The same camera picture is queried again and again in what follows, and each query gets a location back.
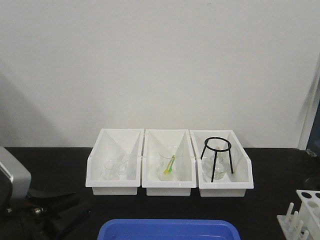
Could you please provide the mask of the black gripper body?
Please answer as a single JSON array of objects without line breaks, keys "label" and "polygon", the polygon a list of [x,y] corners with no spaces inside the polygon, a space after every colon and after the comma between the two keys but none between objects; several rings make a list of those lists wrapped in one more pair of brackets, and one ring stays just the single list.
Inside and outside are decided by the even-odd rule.
[{"label": "black gripper body", "polygon": [[90,216],[92,205],[75,192],[30,190],[0,210],[2,240],[62,240]]}]

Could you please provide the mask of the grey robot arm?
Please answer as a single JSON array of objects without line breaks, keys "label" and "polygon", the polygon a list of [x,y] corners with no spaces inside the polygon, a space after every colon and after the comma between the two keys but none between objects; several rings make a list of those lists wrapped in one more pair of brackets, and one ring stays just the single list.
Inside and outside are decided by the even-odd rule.
[{"label": "grey robot arm", "polygon": [[0,238],[62,240],[84,222],[92,206],[75,192],[32,189],[31,173],[0,149]]}]

